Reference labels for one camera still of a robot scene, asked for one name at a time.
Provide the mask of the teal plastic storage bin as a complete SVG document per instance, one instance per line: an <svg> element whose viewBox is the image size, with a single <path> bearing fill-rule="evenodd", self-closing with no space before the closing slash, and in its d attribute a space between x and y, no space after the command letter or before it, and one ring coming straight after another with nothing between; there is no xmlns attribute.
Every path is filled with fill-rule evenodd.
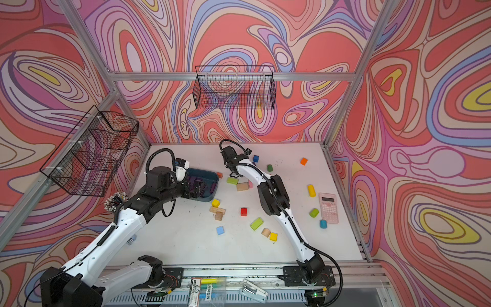
<svg viewBox="0 0 491 307"><path fill-rule="evenodd" d="M185 177L182 198L199 202L211 202L217 191L219 176L217 173L189 168Z"/></svg>

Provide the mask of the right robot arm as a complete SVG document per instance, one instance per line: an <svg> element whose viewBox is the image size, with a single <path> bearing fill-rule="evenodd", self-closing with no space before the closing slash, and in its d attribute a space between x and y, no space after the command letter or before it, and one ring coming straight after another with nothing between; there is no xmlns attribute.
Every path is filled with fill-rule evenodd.
<svg viewBox="0 0 491 307"><path fill-rule="evenodd" d="M310 285L325 277L324 270L327 266L324 259L327 258L338 271L339 289L342 289L343 274L340 266L330 255L308 244L290 209L290 198L281 177L259 169L249 159L252 151L236 141L223 139L219 143L219 149L224 165L231 171L231 175L235 178L244 177L257 187L264 212L276 219L294 248L303 282Z"/></svg>

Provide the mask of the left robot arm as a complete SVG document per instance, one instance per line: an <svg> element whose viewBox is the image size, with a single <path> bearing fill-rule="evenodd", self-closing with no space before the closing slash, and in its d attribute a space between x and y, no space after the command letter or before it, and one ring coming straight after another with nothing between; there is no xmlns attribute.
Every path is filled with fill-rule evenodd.
<svg viewBox="0 0 491 307"><path fill-rule="evenodd" d="M103 306L115 296L138 285L159 288L166 279L162 261L149 255L99 280L109 261L127 241L143 229L166 203L178 198L198 198L189 187L189 161L176 158L169 148L154 152L145 165L146 182L127 201L115 195L110 201L113 222L86 249L60 268L48 268L40 278L42 306Z"/></svg>

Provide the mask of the lime green long brick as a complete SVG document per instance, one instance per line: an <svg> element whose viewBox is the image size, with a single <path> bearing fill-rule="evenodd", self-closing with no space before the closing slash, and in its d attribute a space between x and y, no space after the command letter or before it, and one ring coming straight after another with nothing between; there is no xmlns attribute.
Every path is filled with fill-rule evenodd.
<svg viewBox="0 0 491 307"><path fill-rule="evenodd" d="M239 179L233 178L233 177L228 177L226 181L227 181L227 183L233 184L233 185L237 185L239 183Z"/></svg>

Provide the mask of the natural wood block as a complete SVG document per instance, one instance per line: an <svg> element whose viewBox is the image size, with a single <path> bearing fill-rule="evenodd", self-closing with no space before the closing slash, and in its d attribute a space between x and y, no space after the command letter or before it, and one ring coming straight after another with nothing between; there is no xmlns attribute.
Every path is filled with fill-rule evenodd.
<svg viewBox="0 0 491 307"><path fill-rule="evenodd" d="M249 189L249 183L248 182L238 183L236 187L238 192L247 191Z"/></svg>

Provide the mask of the engraved wood block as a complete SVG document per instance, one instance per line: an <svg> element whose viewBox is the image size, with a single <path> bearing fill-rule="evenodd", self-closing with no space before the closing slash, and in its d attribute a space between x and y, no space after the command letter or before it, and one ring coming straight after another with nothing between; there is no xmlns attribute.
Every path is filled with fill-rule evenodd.
<svg viewBox="0 0 491 307"><path fill-rule="evenodd" d="M223 208L219 208L219 207L210 207L210 212L211 213L218 213L218 212L221 212L222 214L225 214L226 210L223 209Z"/></svg>

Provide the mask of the cup of pens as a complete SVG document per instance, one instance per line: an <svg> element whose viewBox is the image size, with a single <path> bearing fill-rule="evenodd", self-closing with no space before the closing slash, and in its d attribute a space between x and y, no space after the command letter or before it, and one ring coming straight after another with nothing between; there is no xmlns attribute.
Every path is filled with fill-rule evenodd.
<svg viewBox="0 0 491 307"><path fill-rule="evenodd" d="M128 201L128 196L124 192L116 192L112 196L110 196L104 202L104 208L107 212L116 213L118 211L118 207Z"/></svg>

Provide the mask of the blue stapler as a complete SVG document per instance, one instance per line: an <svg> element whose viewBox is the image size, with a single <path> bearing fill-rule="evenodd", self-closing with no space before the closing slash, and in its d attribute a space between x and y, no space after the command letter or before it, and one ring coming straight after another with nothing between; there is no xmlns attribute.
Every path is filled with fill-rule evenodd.
<svg viewBox="0 0 491 307"><path fill-rule="evenodd" d="M132 243L133 243L133 242L134 242L134 241L137 239L137 237L138 237L137 235L133 235L133 236L131 236L131 237L130 237L130 238L127 240L126 244L127 244L127 245L129 245L129 246L130 246L130 245L132 245Z"/></svg>

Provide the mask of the round wood brick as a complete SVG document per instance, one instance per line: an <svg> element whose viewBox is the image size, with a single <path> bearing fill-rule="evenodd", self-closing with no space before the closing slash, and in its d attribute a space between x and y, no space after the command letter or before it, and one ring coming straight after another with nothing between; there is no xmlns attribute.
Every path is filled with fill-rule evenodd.
<svg viewBox="0 0 491 307"><path fill-rule="evenodd" d="M269 237L271 234L271 231L268 229L268 228L264 228L262 230L262 235L265 236L265 237Z"/></svg>

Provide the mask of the yellow long brick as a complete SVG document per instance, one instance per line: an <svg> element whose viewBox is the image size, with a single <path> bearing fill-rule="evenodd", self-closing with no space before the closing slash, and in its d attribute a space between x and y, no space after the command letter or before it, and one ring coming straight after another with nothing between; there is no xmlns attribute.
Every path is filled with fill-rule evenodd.
<svg viewBox="0 0 491 307"><path fill-rule="evenodd" d="M315 187L313 185L308 185L308 195L311 198L315 198L317 196Z"/></svg>

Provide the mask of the lime green cube brick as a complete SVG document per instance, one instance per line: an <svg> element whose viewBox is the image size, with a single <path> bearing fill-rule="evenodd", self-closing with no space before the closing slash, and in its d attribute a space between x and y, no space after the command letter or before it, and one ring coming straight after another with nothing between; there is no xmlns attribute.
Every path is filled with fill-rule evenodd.
<svg viewBox="0 0 491 307"><path fill-rule="evenodd" d="M318 209L312 209L309 213L309 215L312 217L312 218L315 218L317 217L319 214L319 210Z"/></svg>

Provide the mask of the pink calculator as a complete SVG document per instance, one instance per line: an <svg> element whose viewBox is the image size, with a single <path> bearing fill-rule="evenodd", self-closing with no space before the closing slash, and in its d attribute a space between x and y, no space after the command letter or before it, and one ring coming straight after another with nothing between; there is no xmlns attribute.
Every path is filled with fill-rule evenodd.
<svg viewBox="0 0 491 307"><path fill-rule="evenodd" d="M328 224L338 224L338 208L336 204L336 196L330 193L319 194L320 211L322 219Z"/></svg>

